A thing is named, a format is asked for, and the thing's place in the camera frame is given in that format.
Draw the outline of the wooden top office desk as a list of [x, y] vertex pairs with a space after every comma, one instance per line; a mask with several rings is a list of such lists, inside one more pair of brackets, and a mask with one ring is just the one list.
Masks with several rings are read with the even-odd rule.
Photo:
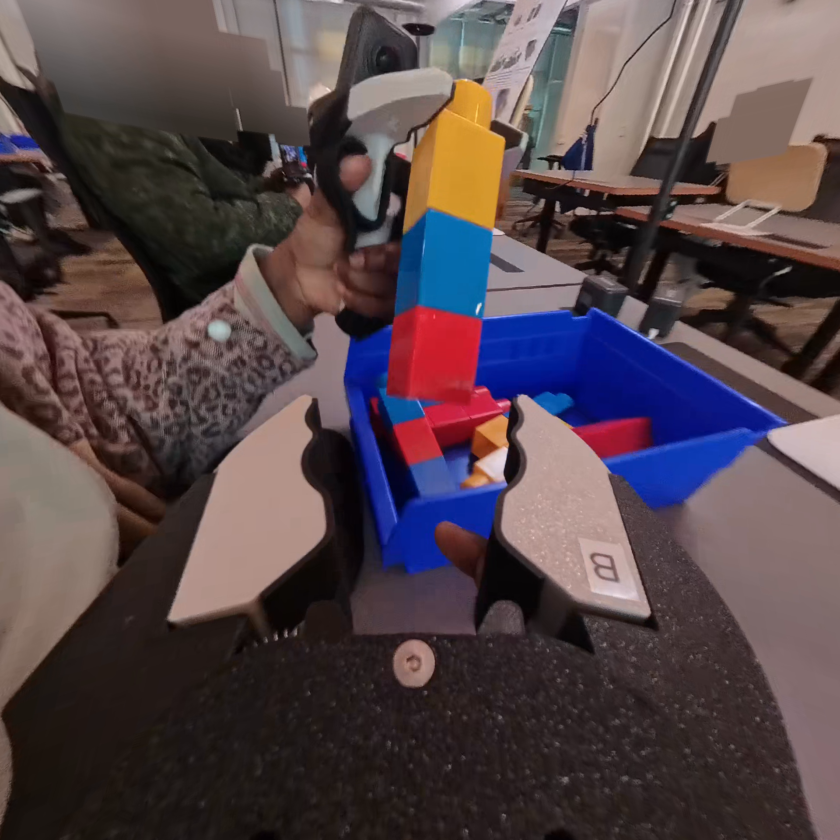
[[653, 178], [632, 175], [599, 176], [593, 172], [514, 171], [522, 190], [542, 201], [537, 215], [536, 249], [545, 254], [554, 230], [561, 230], [558, 215], [578, 208], [615, 214], [620, 207], [651, 204], [665, 187]]
[[[687, 319], [696, 328], [721, 323], [726, 340], [751, 331], [783, 352], [784, 373], [801, 379], [838, 338], [838, 224], [743, 203], [678, 205], [660, 224], [654, 258], [638, 289], [647, 301], [669, 259], [686, 256], [708, 287], [732, 294], [721, 312], [703, 310]], [[800, 350], [790, 350], [754, 317], [761, 303], [792, 298], [835, 299]]]

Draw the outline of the black metal pole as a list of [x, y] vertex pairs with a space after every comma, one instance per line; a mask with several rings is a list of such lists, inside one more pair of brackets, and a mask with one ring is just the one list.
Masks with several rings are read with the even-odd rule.
[[725, 53], [732, 30], [735, 28], [742, 11], [743, 1], [727, 1], [721, 13], [714, 38], [711, 41], [704, 66], [689, 100], [686, 117], [672, 153], [665, 178], [661, 182], [658, 194], [647, 213], [647, 220], [641, 228], [624, 267], [623, 284], [630, 296], [634, 296], [642, 278], [648, 253], [655, 244], [658, 228], [665, 219], [671, 196], [680, 170], [688, 153], [689, 141], [697, 127], [702, 110], [705, 107], [712, 83], [717, 75], [723, 54]]

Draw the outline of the person's pale grey clothing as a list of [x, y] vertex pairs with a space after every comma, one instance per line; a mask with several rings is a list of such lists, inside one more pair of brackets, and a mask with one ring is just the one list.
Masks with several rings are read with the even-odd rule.
[[115, 500], [67, 448], [1, 415], [1, 703], [5, 706], [116, 571]]

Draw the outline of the person's left forearm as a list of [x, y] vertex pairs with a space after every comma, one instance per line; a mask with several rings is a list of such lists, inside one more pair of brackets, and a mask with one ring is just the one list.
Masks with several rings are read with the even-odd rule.
[[232, 281], [148, 331], [78, 332], [3, 282], [2, 405], [154, 493], [191, 484], [317, 359], [261, 273], [270, 252], [250, 246]]

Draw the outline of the black office chair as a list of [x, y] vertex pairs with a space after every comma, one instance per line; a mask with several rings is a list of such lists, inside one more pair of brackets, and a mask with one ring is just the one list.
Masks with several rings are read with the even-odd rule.
[[[712, 121], [705, 130], [689, 140], [685, 159], [677, 174], [677, 182], [708, 186], [718, 177], [716, 164], [707, 161], [716, 128], [717, 123]], [[651, 136], [633, 165], [630, 175], [663, 180], [677, 144], [677, 138]]]
[[790, 358], [794, 354], [793, 349], [780, 338], [775, 327], [753, 314], [753, 307], [770, 303], [788, 308], [787, 303], [778, 302], [776, 298], [780, 296], [778, 290], [789, 284], [792, 270], [792, 263], [777, 258], [746, 258], [741, 263], [730, 259], [719, 264], [701, 261], [697, 264], [702, 278], [700, 287], [727, 291], [731, 299], [723, 309], [701, 309], [693, 314], [683, 314], [680, 320], [693, 329], [721, 325], [724, 330], [720, 340], [725, 344], [733, 344], [742, 333], [751, 333], [762, 343]]

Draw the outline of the person's left hand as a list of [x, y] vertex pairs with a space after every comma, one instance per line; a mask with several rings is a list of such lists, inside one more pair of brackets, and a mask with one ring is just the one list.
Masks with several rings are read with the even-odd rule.
[[391, 324], [401, 256], [391, 242], [350, 251], [340, 217], [322, 193], [302, 188], [302, 214], [291, 233], [270, 254], [259, 258], [260, 272], [272, 295], [301, 333], [317, 316], [344, 308]]

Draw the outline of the instruction poster board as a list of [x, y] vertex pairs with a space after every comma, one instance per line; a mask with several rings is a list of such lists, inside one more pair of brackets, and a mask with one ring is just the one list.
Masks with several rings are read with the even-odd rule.
[[492, 93], [519, 92], [558, 18], [571, 1], [517, 1], [497, 43], [483, 86]]

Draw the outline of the orange blue red block tower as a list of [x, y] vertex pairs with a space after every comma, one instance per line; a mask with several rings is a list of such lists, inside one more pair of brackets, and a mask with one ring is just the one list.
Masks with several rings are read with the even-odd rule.
[[489, 92], [457, 80], [413, 153], [406, 195], [389, 396], [467, 403], [476, 384], [505, 141]]

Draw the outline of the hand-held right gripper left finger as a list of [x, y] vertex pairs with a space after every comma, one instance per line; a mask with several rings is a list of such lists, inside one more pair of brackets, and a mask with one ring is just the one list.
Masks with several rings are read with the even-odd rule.
[[239, 616], [282, 635], [326, 602], [352, 627], [353, 590], [353, 448], [302, 395], [217, 467], [167, 620]]

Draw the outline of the pile of toy blocks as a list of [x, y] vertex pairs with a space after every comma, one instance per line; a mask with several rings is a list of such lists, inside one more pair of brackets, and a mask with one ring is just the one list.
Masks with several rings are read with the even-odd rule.
[[[574, 406], [568, 395], [543, 392], [537, 396], [537, 404], [571, 427], [602, 459], [635, 454], [653, 445], [653, 425], [648, 417], [572, 426], [561, 416]], [[506, 481], [510, 410], [508, 399], [496, 399], [485, 386], [476, 386], [466, 403], [408, 400], [388, 395], [381, 386], [371, 398], [370, 414], [374, 430], [387, 434], [402, 458], [416, 494], [427, 497], [455, 491], [445, 450], [461, 445], [469, 444], [471, 458], [461, 489]]]

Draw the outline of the blue jacket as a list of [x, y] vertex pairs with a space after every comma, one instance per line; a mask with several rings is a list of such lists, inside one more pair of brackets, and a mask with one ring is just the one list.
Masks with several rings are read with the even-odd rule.
[[561, 169], [573, 173], [593, 171], [594, 140], [598, 123], [598, 119], [590, 122], [563, 154]]

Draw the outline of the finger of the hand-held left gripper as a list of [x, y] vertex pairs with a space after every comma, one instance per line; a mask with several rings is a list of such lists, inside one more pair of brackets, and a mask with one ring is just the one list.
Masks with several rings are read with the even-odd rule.
[[529, 134], [497, 119], [491, 121], [490, 130], [500, 135], [505, 142], [501, 172], [514, 172], [520, 167], [522, 158], [528, 148]]
[[347, 101], [348, 135], [359, 141], [405, 141], [429, 124], [455, 92], [445, 71], [429, 67], [371, 77], [354, 84]]

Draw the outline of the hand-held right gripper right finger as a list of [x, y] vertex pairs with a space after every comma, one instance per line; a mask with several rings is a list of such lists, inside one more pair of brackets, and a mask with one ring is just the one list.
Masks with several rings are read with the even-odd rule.
[[510, 602], [545, 635], [572, 635], [586, 616], [653, 628], [616, 476], [530, 396], [513, 400], [507, 439], [476, 627], [496, 603]]

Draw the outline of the blue plastic bin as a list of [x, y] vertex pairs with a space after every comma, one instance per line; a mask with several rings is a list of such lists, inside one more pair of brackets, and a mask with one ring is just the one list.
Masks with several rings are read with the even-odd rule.
[[[473, 460], [468, 432], [439, 446], [448, 483], [417, 489], [391, 431], [373, 411], [390, 345], [390, 328], [352, 340], [343, 383], [382, 564], [416, 574], [447, 563], [434, 541], [441, 521], [489, 534], [501, 485], [460, 488]], [[649, 445], [604, 461], [652, 509], [686, 501], [746, 447], [787, 424], [600, 311], [487, 319], [477, 384], [501, 400], [566, 394], [573, 404], [562, 419], [573, 426], [647, 419]]]

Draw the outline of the wooden board on white stand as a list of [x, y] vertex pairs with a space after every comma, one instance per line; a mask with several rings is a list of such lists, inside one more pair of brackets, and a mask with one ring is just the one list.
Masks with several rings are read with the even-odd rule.
[[730, 163], [727, 210], [703, 224], [725, 234], [758, 238], [774, 216], [798, 213], [813, 205], [827, 161], [822, 143], [791, 144], [777, 155]]

